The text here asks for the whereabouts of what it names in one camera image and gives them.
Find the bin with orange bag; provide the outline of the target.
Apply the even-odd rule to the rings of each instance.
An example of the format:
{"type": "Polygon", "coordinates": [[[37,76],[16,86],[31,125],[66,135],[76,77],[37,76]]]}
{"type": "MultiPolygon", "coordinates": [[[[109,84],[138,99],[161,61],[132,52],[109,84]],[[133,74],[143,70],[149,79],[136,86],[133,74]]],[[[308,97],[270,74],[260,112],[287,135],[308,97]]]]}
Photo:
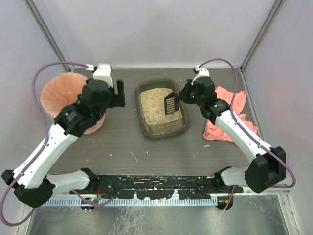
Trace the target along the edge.
{"type": "Polygon", "coordinates": [[[65,134],[89,135],[103,125],[105,114],[98,110],[93,113],[80,100],[81,96],[85,96],[83,87],[87,82],[88,78],[84,75],[63,73],[50,80],[41,92],[40,102],[44,111],[65,134]]]}

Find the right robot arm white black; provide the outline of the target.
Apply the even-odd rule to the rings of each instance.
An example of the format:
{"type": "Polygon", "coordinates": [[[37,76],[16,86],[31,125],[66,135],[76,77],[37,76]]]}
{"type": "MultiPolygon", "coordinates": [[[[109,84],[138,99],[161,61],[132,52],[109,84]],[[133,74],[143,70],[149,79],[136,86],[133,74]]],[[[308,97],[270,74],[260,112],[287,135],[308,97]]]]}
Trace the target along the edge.
{"type": "Polygon", "coordinates": [[[217,185],[246,186],[261,193],[286,178],[285,151],[260,139],[231,111],[225,100],[218,99],[210,77],[188,79],[179,92],[179,99],[186,104],[196,104],[202,116],[223,130],[248,160],[247,168],[229,166],[216,172],[217,185]]]}

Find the grey litter box tray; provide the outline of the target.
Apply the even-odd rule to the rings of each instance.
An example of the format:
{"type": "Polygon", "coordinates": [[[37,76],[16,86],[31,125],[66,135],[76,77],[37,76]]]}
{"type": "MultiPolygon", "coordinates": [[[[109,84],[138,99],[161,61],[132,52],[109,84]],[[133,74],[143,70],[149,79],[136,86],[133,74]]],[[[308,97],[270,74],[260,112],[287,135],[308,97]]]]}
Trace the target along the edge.
{"type": "Polygon", "coordinates": [[[157,78],[141,82],[134,91],[135,105],[143,134],[152,139],[167,138],[186,132],[191,118],[186,105],[179,103],[179,110],[165,114],[164,98],[179,87],[172,78],[157,78]]]}

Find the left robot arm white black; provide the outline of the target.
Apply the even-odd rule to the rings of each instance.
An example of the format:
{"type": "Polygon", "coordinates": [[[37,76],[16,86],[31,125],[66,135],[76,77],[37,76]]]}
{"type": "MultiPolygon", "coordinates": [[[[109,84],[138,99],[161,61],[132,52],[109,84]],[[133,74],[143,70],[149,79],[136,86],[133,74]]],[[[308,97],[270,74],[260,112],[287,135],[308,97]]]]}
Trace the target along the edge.
{"type": "Polygon", "coordinates": [[[72,190],[94,192],[99,188],[98,177],[88,168],[76,172],[49,175],[48,171],[63,152],[83,133],[94,126],[108,108],[124,107],[124,82],[117,85],[88,79],[78,100],[65,106],[54,119],[48,132],[34,152],[15,170],[5,170],[2,179],[12,185],[16,198],[37,208],[53,195],[72,190]]]}

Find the black litter scoop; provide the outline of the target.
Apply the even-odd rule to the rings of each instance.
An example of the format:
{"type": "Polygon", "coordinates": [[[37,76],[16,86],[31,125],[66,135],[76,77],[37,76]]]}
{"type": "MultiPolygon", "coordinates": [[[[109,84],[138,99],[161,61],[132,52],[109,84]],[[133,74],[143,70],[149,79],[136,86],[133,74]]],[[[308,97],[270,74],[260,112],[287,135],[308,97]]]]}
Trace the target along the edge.
{"type": "Polygon", "coordinates": [[[164,98],[165,115],[172,114],[179,110],[180,97],[177,93],[171,92],[164,98]]]}

